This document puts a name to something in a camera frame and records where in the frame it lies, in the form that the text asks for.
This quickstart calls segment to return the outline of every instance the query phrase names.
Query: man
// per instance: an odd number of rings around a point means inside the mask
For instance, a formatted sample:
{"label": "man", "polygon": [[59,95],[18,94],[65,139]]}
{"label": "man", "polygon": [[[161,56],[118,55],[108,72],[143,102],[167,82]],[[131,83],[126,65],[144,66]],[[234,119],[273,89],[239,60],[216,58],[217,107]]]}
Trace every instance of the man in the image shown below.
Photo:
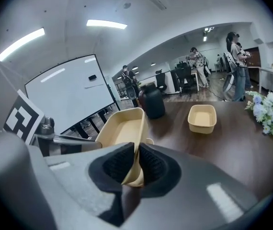
{"label": "man", "polygon": [[[123,81],[126,89],[132,87],[135,90],[136,98],[138,98],[138,87],[136,84],[137,78],[132,71],[128,70],[128,66],[126,66],[126,65],[123,66],[122,81]],[[134,99],[132,102],[135,107],[138,107],[136,99]]]}
{"label": "man", "polygon": [[205,77],[204,69],[205,69],[205,58],[204,56],[197,51],[195,47],[191,48],[190,52],[192,52],[194,55],[193,56],[187,56],[186,59],[193,59],[196,61],[196,69],[198,72],[198,75],[200,77],[200,80],[202,84],[199,84],[199,87],[202,88],[208,88],[209,84],[207,82],[207,79]]}
{"label": "man", "polygon": [[[243,56],[245,56],[246,55],[246,53],[245,53],[245,51],[242,49],[242,45],[239,43],[239,42],[237,42],[237,45],[240,47],[240,51],[241,51],[241,54],[243,55]],[[248,67],[247,67],[247,65],[246,65],[246,60],[243,60],[243,61],[241,61],[240,62],[243,66],[245,66],[245,68],[244,68],[244,71],[245,71],[245,88],[253,88],[253,86],[252,86],[252,84],[251,84],[251,81],[250,81],[250,74],[249,74],[249,72],[248,72]]]}

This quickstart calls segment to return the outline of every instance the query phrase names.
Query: person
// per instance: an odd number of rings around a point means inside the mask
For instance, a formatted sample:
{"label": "person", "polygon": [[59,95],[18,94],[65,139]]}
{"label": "person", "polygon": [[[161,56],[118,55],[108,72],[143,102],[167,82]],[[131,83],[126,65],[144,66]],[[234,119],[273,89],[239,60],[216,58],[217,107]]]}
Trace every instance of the person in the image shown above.
{"label": "person", "polygon": [[[132,87],[135,90],[136,98],[138,98],[139,91],[137,87],[137,78],[132,71],[128,70],[128,66],[126,65],[123,66],[123,72],[121,77],[126,89]],[[136,98],[132,102],[135,107],[138,107]]]}
{"label": "person", "polygon": [[232,101],[244,101],[245,99],[245,70],[242,65],[243,60],[250,56],[243,56],[240,47],[236,44],[239,39],[239,34],[235,32],[228,33],[226,37],[227,51],[232,55],[237,64],[236,71],[233,72],[236,82],[236,89]]}
{"label": "person", "polygon": [[[240,47],[240,51],[241,51],[241,54],[243,56],[246,55],[245,51],[242,49],[242,45],[237,42],[237,45],[239,45]],[[245,67],[244,68],[244,71],[245,71],[245,88],[253,88],[252,84],[251,84],[251,81],[250,81],[250,73],[248,72],[248,67],[247,67],[247,64],[246,64],[246,60],[242,61],[243,63],[243,66]]]}
{"label": "person", "polygon": [[204,73],[204,70],[205,70],[205,58],[204,56],[199,53],[197,51],[197,49],[195,47],[192,47],[190,52],[193,52],[194,55],[193,56],[187,56],[186,59],[193,59],[196,61],[196,69],[197,69],[197,72],[198,72],[198,75],[200,77],[200,80],[202,82],[202,84],[199,84],[199,87],[202,87],[202,88],[208,88],[209,87],[209,84],[207,82],[207,79],[205,77],[205,73]]}

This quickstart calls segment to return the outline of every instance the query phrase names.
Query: ceiling light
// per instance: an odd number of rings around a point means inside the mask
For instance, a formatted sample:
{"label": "ceiling light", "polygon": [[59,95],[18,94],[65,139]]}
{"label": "ceiling light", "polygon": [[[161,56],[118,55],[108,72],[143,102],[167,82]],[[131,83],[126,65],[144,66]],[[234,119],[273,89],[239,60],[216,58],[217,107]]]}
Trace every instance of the ceiling light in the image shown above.
{"label": "ceiling light", "polygon": [[106,26],[106,27],[113,27],[119,29],[125,29],[127,25],[120,24],[117,22],[112,21],[99,21],[99,20],[88,20],[87,26]]}
{"label": "ceiling light", "polygon": [[49,76],[47,76],[46,78],[42,79],[41,82],[45,82],[48,79],[54,77],[55,75],[59,74],[60,72],[65,71],[65,68],[62,68],[61,70],[55,71],[54,73],[50,74]]}
{"label": "ceiling light", "polygon": [[86,59],[86,60],[84,61],[84,63],[88,63],[88,62],[93,61],[93,60],[96,60],[96,58]]}
{"label": "ceiling light", "polygon": [[37,37],[45,35],[44,28],[41,28],[35,32],[32,32],[28,34],[27,36],[22,37],[20,40],[17,40],[14,44],[6,48],[1,54],[0,54],[0,61],[3,61],[7,56],[12,54],[16,49],[20,48],[24,44],[36,39]]}

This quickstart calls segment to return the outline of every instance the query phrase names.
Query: whiteboard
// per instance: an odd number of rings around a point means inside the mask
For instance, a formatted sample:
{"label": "whiteboard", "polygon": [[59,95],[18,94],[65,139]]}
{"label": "whiteboard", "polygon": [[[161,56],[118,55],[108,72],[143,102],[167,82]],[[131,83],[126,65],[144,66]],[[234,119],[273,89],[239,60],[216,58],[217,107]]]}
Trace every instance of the whiteboard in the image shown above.
{"label": "whiteboard", "polygon": [[[89,80],[92,75],[97,78]],[[51,68],[25,88],[28,98],[54,119],[57,134],[113,103],[95,55]]]}

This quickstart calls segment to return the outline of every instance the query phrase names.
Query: black backpack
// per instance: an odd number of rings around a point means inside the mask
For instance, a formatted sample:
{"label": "black backpack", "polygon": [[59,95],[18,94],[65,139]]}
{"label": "black backpack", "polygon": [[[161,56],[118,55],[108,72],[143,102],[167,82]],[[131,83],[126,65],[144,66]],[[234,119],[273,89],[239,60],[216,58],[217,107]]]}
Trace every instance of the black backpack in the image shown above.
{"label": "black backpack", "polygon": [[129,77],[129,71],[127,71],[127,74],[124,72],[122,73],[123,76],[123,83],[126,87],[130,87],[133,84],[133,80]]}

